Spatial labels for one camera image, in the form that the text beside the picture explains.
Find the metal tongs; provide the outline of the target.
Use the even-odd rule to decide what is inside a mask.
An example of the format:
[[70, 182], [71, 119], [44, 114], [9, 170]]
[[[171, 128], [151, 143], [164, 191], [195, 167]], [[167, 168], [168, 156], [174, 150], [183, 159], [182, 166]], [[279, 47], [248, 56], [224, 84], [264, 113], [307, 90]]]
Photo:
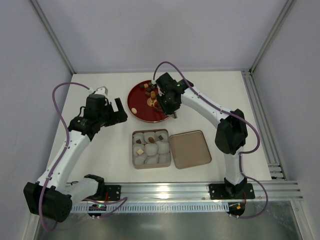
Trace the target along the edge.
[[[152, 108], [153, 108], [155, 111], [159, 112], [159, 113], [165, 114], [164, 111], [163, 111], [163, 109], [162, 109], [162, 107], [161, 107], [161, 105], [159, 104], [158, 101], [155, 101], [155, 102], [152, 104]], [[177, 118], [178, 118], [176, 112], [174, 112], [174, 113], [171, 114], [170, 116], [171, 116], [173, 119], [177, 119]]]

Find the brown oval chocolate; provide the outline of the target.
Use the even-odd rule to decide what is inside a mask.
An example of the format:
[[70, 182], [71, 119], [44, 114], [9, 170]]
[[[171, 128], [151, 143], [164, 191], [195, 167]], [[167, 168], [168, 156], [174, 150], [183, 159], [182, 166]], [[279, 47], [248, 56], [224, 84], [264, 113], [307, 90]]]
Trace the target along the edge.
[[155, 142], [155, 139], [154, 139], [153, 137], [149, 137], [149, 138], [148, 138], [148, 141], [149, 141], [150, 143], [154, 143], [154, 142]]

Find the white square chocolate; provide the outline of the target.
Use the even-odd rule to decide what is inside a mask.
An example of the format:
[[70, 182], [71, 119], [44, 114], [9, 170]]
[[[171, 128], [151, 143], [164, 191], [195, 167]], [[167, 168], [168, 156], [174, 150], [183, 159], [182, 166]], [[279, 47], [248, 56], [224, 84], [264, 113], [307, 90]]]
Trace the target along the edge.
[[142, 150], [142, 149], [139, 149], [138, 151], [137, 151], [137, 154], [138, 155], [142, 155], [144, 153], [144, 151]]

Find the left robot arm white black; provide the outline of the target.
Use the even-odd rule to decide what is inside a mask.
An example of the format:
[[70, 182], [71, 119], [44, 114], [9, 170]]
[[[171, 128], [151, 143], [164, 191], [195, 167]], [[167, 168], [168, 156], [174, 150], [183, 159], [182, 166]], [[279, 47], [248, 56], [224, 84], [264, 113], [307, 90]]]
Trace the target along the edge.
[[72, 186], [67, 186], [67, 181], [81, 154], [101, 128], [127, 121], [121, 99], [114, 101], [117, 110], [102, 94], [93, 93], [86, 98], [83, 115], [70, 121], [57, 156], [35, 183], [28, 182], [23, 189], [32, 214], [62, 223], [74, 205], [86, 198], [99, 200], [104, 196], [103, 177], [87, 174]]

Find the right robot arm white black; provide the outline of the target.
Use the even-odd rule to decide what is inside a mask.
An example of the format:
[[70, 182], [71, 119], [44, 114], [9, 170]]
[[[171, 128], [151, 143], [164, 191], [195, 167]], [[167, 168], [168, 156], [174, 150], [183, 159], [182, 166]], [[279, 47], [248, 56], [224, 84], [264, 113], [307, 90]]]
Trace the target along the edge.
[[176, 81], [169, 73], [162, 74], [154, 81], [159, 95], [157, 102], [165, 115], [173, 115], [185, 105], [206, 118], [215, 128], [214, 143], [223, 153], [225, 162], [225, 192], [235, 198], [243, 195], [247, 184], [240, 171], [239, 153], [244, 149], [248, 130], [244, 113], [228, 110], [203, 95], [190, 81]]

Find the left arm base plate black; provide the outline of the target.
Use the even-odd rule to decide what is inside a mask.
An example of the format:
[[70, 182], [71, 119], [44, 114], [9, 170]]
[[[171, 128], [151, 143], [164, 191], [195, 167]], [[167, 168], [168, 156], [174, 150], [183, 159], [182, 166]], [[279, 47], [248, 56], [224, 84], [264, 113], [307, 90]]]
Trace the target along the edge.
[[106, 184], [104, 186], [103, 200], [105, 202], [118, 201], [121, 199], [121, 185]]

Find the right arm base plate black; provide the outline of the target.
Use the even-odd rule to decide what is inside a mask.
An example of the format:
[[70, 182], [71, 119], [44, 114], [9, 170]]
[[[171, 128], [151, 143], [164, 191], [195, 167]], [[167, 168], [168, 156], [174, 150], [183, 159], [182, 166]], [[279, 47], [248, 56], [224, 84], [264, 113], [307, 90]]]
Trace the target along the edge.
[[237, 193], [232, 193], [231, 190], [227, 191], [225, 183], [212, 183], [208, 187], [211, 200], [253, 200], [256, 198], [251, 183], [246, 183]]

